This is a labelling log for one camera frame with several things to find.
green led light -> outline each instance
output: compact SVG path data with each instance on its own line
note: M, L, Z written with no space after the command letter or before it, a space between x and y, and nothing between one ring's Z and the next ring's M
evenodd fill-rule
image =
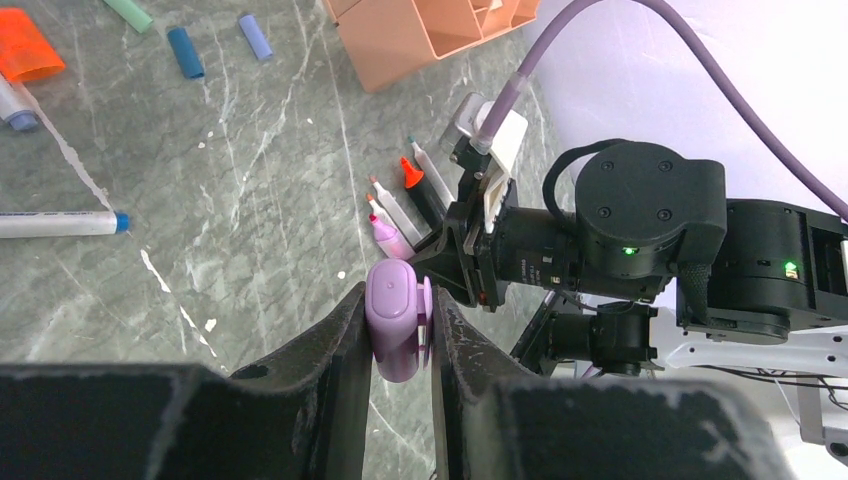
M786 262L783 264L784 275L786 278L798 280L798 265L795 262Z

black cable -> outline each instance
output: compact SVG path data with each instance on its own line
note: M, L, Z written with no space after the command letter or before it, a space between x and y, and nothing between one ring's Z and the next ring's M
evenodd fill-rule
M845 410L848 412L848 403L840 402L836 399L836 388L829 383L825 382L823 378L820 378L819 381L825 386L827 389L827 399L830 403L832 403L836 408L841 410Z
M636 306L636 304L634 302L628 302L627 305L622 305L620 307L593 307L591 305L587 305L587 304L581 302L580 300L577 299L577 297L575 297L574 295L572 295L572 294L570 294L566 291L560 290L559 294L562 295L562 297L566 301L574 304L578 308L580 308L582 310L588 310L590 312L596 312L596 313L604 313L604 314L610 314L610 315L621 315L622 313L629 312L630 310L633 309L634 306Z
M551 169L548 170L547 174L545 174L545 180L542 182L542 199L545 201L545 207L547 207L548 211L551 212L551 215L556 218L557 223L559 223L566 232L576 235L577 222L573 215L571 217L566 215L566 213L563 212L557 204L556 184L557 181L559 181L559 176L562 175L562 172L564 172L565 169L577 159L592 153L598 153L612 147L613 145L618 145L619 143L624 143L626 141L627 140L620 138L613 138L610 140L601 140L600 142L595 142L585 147L577 147L572 148L571 150L566 150L559 156L559 158L556 159L556 161L554 161L554 164L551 165Z
M753 372L744 372L742 370L735 370L732 368L723 368L716 367L714 365L700 365L698 368L706 368L709 370L718 370L720 372L729 373L731 375L736 375L737 377L742 377L747 380L754 380L756 382L766 382L766 383L774 383L775 379L784 377L783 375L760 375ZM784 378L815 378L818 381L824 383L824 385L811 385L808 383L798 383L798 382L781 382L778 380L777 383L781 385L787 385L790 387L804 387L804 388L817 388L819 390L845 390L848 391L848 387L837 387L833 385L829 385L825 382L825 378L833 378L828 377L826 375L794 375L794 376L785 376Z

purple object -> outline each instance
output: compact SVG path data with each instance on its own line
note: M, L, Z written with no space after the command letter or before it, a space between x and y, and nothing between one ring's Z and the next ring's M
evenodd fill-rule
M418 285L403 260L378 262L365 284L365 318L377 370L386 380L403 383L418 371L418 327L425 327L425 366L432 337L433 292L430 280Z
M368 219L371 221L371 226L374 227L374 240L377 241L377 245L380 246L386 256L408 260L415 255L415 250L396 228L381 222L376 215L369 215Z
M258 60L268 60L274 56L274 51L271 50L271 45L268 44L268 40L262 34L262 29L259 28L259 22L256 21L256 17L253 15L241 17L239 19L239 26Z

white bracket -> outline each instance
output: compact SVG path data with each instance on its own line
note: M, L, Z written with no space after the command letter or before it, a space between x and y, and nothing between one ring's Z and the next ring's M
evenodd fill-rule
M821 385L815 379L798 379L798 383L807 383L816 387ZM806 443L824 445L831 457L848 467L848 430L824 425L820 392L819 388L798 389L801 440Z
M657 363L669 368L722 365L848 377L848 333L790 333L781 345L714 342L695 332L685 338L671 350L660 350Z
M492 105L495 102L486 102L480 107L477 112L477 117L474 119L474 130L479 130L483 125L483 120L489 115ZM484 225L486 233L492 233L495 230L495 218L501 212L504 197L509 186L509 179L512 178L512 168L515 165L515 160L518 158L518 152L521 150L521 143L524 141L524 135L527 133L527 119L510 110L504 119L498 133L492 140L492 148L489 153L492 154L494 162L489 163L489 169L486 171L486 177L489 179L489 184L486 187L486 192L483 194L483 213Z

pink highlighter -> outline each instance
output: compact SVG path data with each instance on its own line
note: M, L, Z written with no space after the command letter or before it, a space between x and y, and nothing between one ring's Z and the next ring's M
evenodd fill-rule
M368 219L374 227L374 240L389 258L409 260L415 255L415 250L396 228L381 222L376 215L368 215Z
M425 328L424 367L430 354L433 292L430 279L419 285L403 260L378 262L365 283L365 318L377 370L386 380L403 383L418 371L418 327Z

